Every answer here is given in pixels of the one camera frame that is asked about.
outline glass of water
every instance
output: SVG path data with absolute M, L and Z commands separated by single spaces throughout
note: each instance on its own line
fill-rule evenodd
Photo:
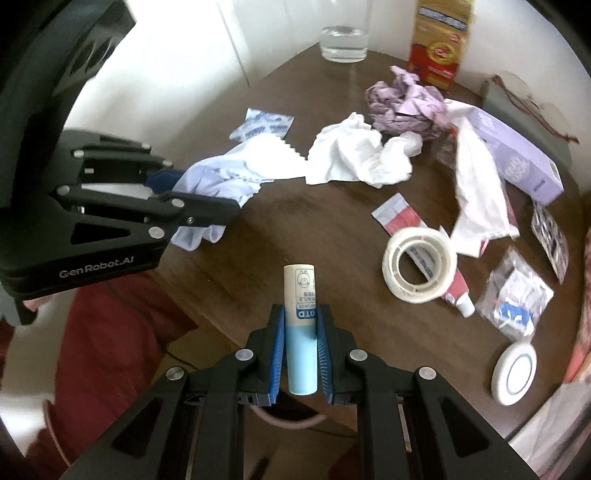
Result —
M 324 0 L 320 51 L 326 60 L 361 61 L 368 55 L 372 0 Z

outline purple box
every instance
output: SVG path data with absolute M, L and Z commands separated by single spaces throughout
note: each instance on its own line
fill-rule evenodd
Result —
M 506 181 L 543 205 L 564 191 L 556 164 L 532 142 L 479 108 L 468 115 L 468 120 Z

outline white tissue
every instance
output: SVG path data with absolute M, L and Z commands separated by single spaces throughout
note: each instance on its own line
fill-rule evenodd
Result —
M 331 180 L 364 181 L 381 188 L 410 178 L 409 156 L 421 153 L 420 135 L 406 132 L 382 146 L 382 134 L 352 113 L 339 124 L 324 127 L 308 154 L 306 183 Z
M 450 239 L 457 253 L 480 257 L 487 239 L 519 236 L 509 223 L 507 205 L 495 162 L 467 118 L 459 118 L 456 154 L 456 197 L 460 215 Z
M 274 134 L 262 133 L 231 149 L 225 155 L 192 165 L 174 186 L 174 192 L 234 199 L 242 207 L 261 188 L 261 183 L 305 175 L 306 161 Z M 212 225 L 179 227 L 171 242 L 195 250 L 202 238 L 212 243 L 226 227 Z

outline white wall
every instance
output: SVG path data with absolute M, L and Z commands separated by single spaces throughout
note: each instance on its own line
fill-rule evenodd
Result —
M 192 133 L 224 102 L 316 43 L 324 1 L 132 0 L 137 26 L 84 89 L 69 125 L 149 142 L 172 160 L 184 156 Z M 407 59 L 414 9 L 413 0 L 374 0 L 369 48 Z M 457 81 L 478 92 L 501 70 L 562 111 L 581 140 L 571 146 L 573 176 L 591 189 L 591 79 L 526 0 L 475 1 Z

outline brown tabletop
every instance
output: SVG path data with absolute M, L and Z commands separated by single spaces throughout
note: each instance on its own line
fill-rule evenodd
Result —
M 307 155 L 323 127 L 353 111 L 367 113 L 364 90 L 378 80 L 391 81 L 388 66 L 395 63 L 403 65 L 373 52 L 360 63 L 330 63 L 314 46 L 271 73 L 197 135 L 194 158 L 175 166 L 188 167 L 234 147 L 228 135 L 242 123 L 248 107 L 294 115 L 285 140 Z M 469 103 L 480 100 L 458 86 L 447 95 Z M 519 403 L 503 407 L 492 398 L 490 385 L 495 363 L 509 340 L 478 314 L 464 319 L 441 299 L 404 303 L 390 293 L 382 277 L 389 236 L 371 216 L 377 206 L 400 192 L 427 225 L 443 225 L 448 232 L 459 213 L 453 172 L 433 159 L 429 144 L 412 163 L 409 181 L 381 189 L 361 182 L 309 186 L 304 179 L 265 184 L 218 243 L 203 242 L 194 252 L 170 245 L 155 277 L 191 318 L 221 333 L 233 348 L 244 345 L 252 330 L 266 325 L 273 303 L 282 303 L 283 266 L 313 264 L 319 303 L 330 304 L 337 326 L 350 330 L 360 348 L 395 367 L 432 366 L 507 436 L 552 395 L 570 359 L 583 288 L 584 220 L 578 188 L 563 174 L 566 191 L 550 206 L 570 248 L 562 286 L 531 232 L 530 198 L 512 186 L 508 195 L 521 237 L 515 242 L 492 241 L 478 260 L 458 259 L 474 301 L 513 243 L 555 292 L 533 340 L 538 353 L 533 385 Z M 305 402 L 355 425 L 352 409 L 327 408 L 319 395 L 306 397 Z

